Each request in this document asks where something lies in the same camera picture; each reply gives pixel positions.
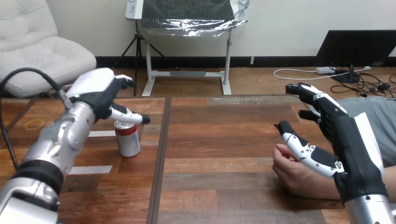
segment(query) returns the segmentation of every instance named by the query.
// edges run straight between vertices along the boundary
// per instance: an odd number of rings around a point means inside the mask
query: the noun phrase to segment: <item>black baseboard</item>
[[[250,64],[251,57],[231,57],[230,67],[311,67],[315,66],[315,56],[283,56],[283,57],[255,57]],[[96,57],[98,68],[134,68],[135,57]],[[224,68],[225,57],[151,57],[152,68]],[[139,68],[146,68],[146,58],[138,62]],[[389,57],[381,67],[396,67],[396,57]]]

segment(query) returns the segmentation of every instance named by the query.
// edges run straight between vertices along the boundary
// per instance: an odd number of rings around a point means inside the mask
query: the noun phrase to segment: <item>gray sleeve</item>
[[[337,102],[351,117],[366,112],[381,151],[384,167],[396,166],[396,100],[367,97],[348,98]]]

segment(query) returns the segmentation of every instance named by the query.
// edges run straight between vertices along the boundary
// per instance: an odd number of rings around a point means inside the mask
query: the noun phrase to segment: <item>cushion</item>
[[[0,52],[0,80],[11,71],[24,67],[39,69],[58,84],[63,84],[95,69],[96,59],[81,45],[57,36],[24,48]],[[22,72],[6,85],[6,90],[17,97],[32,96],[51,88],[33,72]]]
[[[50,36],[57,36],[57,27],[45,0],[0,0],[0,51]]]

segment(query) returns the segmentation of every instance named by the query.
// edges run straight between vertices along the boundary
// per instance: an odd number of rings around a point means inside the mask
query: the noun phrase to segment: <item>monitor stand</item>
[[[341,70],[339,71],[339,73],[332,73],[331,75],[336,75],[336,74],[342,74],[342,73],[347,73],[349,72],[349,74],[345,74],[342,76],[333,76],[332,78],[334,80],[337,80],[339,82],[342,83],[357,83],[359,82],[359,74],[355,73],[355,67],[351,64],[349,66],[349,71],[347,70]]]

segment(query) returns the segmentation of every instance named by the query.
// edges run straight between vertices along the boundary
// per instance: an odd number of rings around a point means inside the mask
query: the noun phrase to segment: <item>white cable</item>
[[[366,71],[366,70],[370,70],[370,69],[371,69],[370,67],[365,67],[365,68],[363,68],[361,70],[355,70],[354,72]],[[298,70],[298,69],[278,69],[278,70],[274,71],[274,76],[277,77],[277,78],[280,78],[280,79],[285,79],[285,80],[316,80],[316,79],[330,78],[330,77],[334,77],[334,76],[342,76],[342,75],[345,75],[345,74],[349,74],[349,72],[346,72],[346,73],[342,73],[342,74],[337,74],[337,75],[332,75],[332,76],[325,76],[325,77],[319,77],[319,78],[283,78],[283,77],[279,77],[279,76],[276,75],[276,73],[278,71],[283,71],[283,70],[287,70],[287,71],[302,71],[302,72],[316,72],[316,71],[305,71],[305,70]]]

